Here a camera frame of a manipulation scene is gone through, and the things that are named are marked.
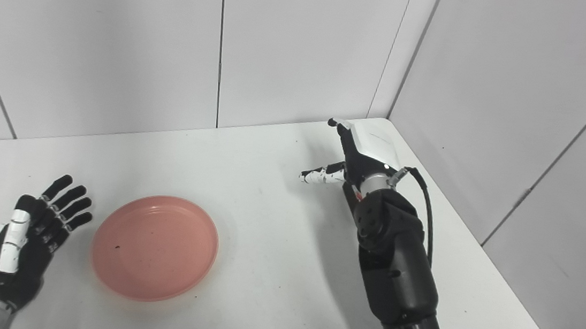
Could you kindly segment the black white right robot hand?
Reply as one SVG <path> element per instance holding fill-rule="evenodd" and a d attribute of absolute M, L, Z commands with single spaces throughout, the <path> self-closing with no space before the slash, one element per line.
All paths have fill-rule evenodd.
<path fill-rule="evenodd" d="M 388 183 L 400 168 L 399 155 L 387 133 L 377 126 L 331 118 L 329 126 L 336 128 L 344 159 L 342 162 L 302 171 L 304 183 L 347 182 L 356 194 L 367 194 L 393 188 Z"/>

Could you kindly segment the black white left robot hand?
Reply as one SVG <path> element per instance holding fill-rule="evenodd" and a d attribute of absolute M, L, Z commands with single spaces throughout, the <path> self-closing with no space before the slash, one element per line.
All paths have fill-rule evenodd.
<path fill-rule="evenodd" d="M 0 229 L 0 302 L 12 312 L 38 295 L 56 251 L 92 220 L 86 186 L 72 183 L 66 174 L 37 197 L 20 196 Z"/>

